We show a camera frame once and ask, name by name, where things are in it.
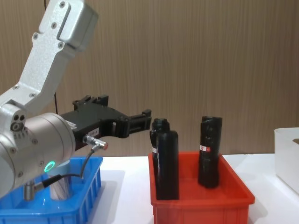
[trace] metal cylinder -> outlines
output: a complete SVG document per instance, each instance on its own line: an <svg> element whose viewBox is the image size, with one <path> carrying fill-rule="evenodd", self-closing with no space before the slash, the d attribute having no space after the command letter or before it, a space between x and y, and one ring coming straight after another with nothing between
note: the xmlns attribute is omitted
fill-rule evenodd
<svg viewBox="0 0 299 224"><path fill-rule="evenodd" d="M31 180L24 185L24 199L31 201L34 199L34 181Z"/></svg>
<svg viewBox="0 0 299 224"><path fill-rule="evenodd" d="M70 161L60 164L57 168L48 172L48 176L69 174L71 171ZM65 200L71 197L71 177L64 177L50 185L50 197L53 200Z"/></svg>
<svg viewBox="0 0 299 224"><path fill-rule="evenodd" d="M0 168L10 178L0 187L0 196L67 161L74 151L72 130L54 113L28 119L25 129L13 136L0 134Z"/></svg>

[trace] black bottle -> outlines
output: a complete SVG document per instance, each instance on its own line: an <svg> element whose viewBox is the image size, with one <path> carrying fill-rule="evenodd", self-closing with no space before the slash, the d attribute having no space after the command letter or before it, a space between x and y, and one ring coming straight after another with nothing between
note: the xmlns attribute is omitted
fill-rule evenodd
<svg viewBox="0 0 299 224"><path fill-rule="evenodd" d="M200 124L199 184L215 188L219 184L218 157L222 118L202 117Z"/></svg>
<svg viewBox="0 0 299 224"><path fill-rule="evenodd" d="M175 131L158 133L157 153L157 199L178 200L178 133Z"/></svg>
<svg viewBox="0 0 299 224"><path fill-rule="evenodd" d="M167 132L169 130L170 130L170 125L167 119L164 118L154 119L153 123L151 124L151 131L149 132L149 136L152 145L155 178L157 178L157 173L158 173L157 133Z"/></svg>

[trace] wooden wall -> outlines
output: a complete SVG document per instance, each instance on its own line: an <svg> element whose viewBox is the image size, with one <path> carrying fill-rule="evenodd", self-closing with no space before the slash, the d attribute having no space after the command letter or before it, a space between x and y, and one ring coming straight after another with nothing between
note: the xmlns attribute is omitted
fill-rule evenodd
<svg viewBox="0 0 299 224"><path fill-rule="evenodd" d="M6 13L19 31L4 19L0 28L22 36L13 41L2 35L13 48L0 42L9 52L0 54L0 65L18 77L43 1L12 2L18 12ZM128 115L149 108L154 118L168 118L182 151L198 150L201 116L222 116L223 154L272 153L274 129L299 125L298 1L87 2L99 21L87 51L71 61L57 90L59 113L84 95L108 94L110 107ZM16 57L19 70L12 65ZM105 139L109 149L102 155L151 150L148 132Z"/></svg>

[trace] cable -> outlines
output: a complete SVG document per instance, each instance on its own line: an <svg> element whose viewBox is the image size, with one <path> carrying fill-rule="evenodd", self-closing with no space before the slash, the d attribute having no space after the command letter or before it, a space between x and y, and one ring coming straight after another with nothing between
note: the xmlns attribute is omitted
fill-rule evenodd
<svg viewBox="0 0 299 224"><path fill-rule="evenodd" d="M84 160L84 163L83 163L83 166L81 168L81 172L80 172L80 177L83 178L83 174L84 174L84 169L85 169L85 166L89 160L89 158L92 156L92 154L94 154L94 150L91 149L89 154L86 156L85 160Z"/></svg>
<svg viewBox="0 0 299 224"><path fill-rule="evenodd" d="M85 160L84 160L84 163L82 165L82 168L81 168L81 171L80 171L80 174L64 174L64 175L55 175L55 176L52 176L44 181L41 181L39 182L38 184L35 184L35 190L36 192L50 186L51 184L54 184L55 182L61 180L62 178L64 177L68 177L68 176L74 176L74 177L79 177L81 179L83 179L83 174L84 174L84 170L85 170L85 167L86 167L86 164L89 160L89 158L92 156L92 154L94 154L94 150L91 149L89 154L86 156Z"/></svg>

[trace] table surface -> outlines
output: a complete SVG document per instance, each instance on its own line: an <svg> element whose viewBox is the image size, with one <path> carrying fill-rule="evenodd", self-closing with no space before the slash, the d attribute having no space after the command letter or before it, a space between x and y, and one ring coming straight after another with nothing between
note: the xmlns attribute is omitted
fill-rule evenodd
<svg viewBox="0 0 299 224"><path fill-rule="evenodd" d="M299 223L299 194L275 175L274 154L225 155L256 197L248 224ZM107 157L89 224L153 224L148 157Z"/></svg>

